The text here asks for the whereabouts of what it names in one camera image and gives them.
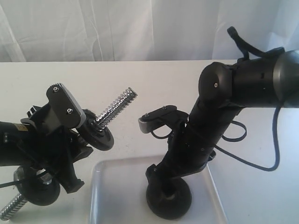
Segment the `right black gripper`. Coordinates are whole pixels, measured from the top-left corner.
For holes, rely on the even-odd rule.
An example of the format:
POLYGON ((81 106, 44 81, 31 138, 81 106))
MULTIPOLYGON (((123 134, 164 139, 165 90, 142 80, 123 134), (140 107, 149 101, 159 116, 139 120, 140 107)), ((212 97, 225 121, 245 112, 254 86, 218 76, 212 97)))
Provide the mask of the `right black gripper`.
POLYGON ((215 157, 214 148, 240 111, 235 103, 209 105, 198 98, 187 121, 168 134, 162 161, 146 169, 148 188, 161 189, 163 200, 186 199, 187 183, 182 177, 201 172, 215 157))

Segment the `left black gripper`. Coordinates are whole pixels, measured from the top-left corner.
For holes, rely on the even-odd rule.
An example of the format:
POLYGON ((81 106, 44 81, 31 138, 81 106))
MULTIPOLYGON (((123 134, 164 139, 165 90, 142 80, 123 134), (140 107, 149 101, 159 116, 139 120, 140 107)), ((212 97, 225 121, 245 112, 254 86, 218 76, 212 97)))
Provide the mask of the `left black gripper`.
POLYGON ((77 128, 63 126, 49 104, 33 106, 27 118, 14 124, 14 165, 45 169, 67 194, 77 192, 84 182, 78 179, 73 164, 88 157, 88 146, 77 128))

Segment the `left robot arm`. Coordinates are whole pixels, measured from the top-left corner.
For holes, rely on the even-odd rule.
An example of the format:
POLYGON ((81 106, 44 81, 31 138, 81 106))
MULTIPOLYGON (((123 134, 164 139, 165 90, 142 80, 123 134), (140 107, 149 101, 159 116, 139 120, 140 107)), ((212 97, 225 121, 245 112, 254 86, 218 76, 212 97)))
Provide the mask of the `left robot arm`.
POLYGON ((33 106, 19 124, 0 124, 1 166, 45 169, 68 194, 84 185, 73 164, 92 152, 93 148, 77 132, 58 120, 49 104, 33 106))

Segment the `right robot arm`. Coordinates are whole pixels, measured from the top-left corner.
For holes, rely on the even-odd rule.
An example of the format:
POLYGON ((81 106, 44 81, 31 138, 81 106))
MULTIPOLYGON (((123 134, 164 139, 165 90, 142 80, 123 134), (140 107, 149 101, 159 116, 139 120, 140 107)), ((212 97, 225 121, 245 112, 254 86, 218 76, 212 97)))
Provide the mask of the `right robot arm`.
POLYGON ((218 141, 243 109, 298 108, 299 53, 275 49, 234 64, 211 63, 199 77, 198 90, 190 113, 167 105, 139 119, 143 133, 171 129, 166 155, 146 170, 151 204, 191 199, 183 177, 201 172, 215 158, 218 141))

